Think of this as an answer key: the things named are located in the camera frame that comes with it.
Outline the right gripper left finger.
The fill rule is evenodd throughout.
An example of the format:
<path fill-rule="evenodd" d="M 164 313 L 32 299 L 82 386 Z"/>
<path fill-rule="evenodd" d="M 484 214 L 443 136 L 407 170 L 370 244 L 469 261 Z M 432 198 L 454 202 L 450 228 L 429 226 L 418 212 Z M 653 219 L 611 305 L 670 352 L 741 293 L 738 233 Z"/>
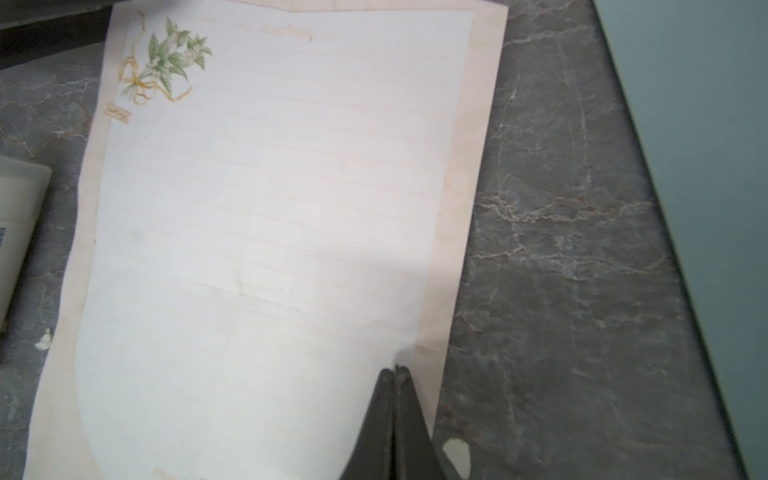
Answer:
<path fill-rule="evenodd" d="M 383 369 L 341 480 L 395 478 L 394 420 L 395 376 L 392 370 Z"/>

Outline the white floral letter paper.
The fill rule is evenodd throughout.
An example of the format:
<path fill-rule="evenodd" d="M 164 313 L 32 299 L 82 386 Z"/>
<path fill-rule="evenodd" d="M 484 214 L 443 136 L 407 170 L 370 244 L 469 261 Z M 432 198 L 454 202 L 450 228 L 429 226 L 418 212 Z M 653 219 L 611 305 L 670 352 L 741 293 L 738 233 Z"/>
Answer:
<path fill-rule="evenodd" d="M 436 415 L 508 10 L 128 1 L 28 479 L 336 479 L 379 372 Z"/>

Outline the light green envelope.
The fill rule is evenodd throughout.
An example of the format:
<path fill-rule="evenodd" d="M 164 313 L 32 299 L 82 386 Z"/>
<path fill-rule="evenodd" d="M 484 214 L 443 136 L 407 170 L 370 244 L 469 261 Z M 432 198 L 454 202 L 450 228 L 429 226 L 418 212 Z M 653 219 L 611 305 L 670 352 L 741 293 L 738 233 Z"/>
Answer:
<path fill-rule="evenodd" d="M 767 5 L 600 1 L 743 464 L 767 475 Z"/>

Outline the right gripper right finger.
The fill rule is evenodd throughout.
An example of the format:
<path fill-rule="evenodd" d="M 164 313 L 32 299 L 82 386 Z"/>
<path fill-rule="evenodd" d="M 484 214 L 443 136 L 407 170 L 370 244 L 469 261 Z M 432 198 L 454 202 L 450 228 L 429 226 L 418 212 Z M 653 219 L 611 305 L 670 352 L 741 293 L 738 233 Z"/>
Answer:
<path fill-rule="evenodd" d="M 394 371 L 394 473 L 401 480 L 446 480 L 438 461 L 410 370 Z"/>

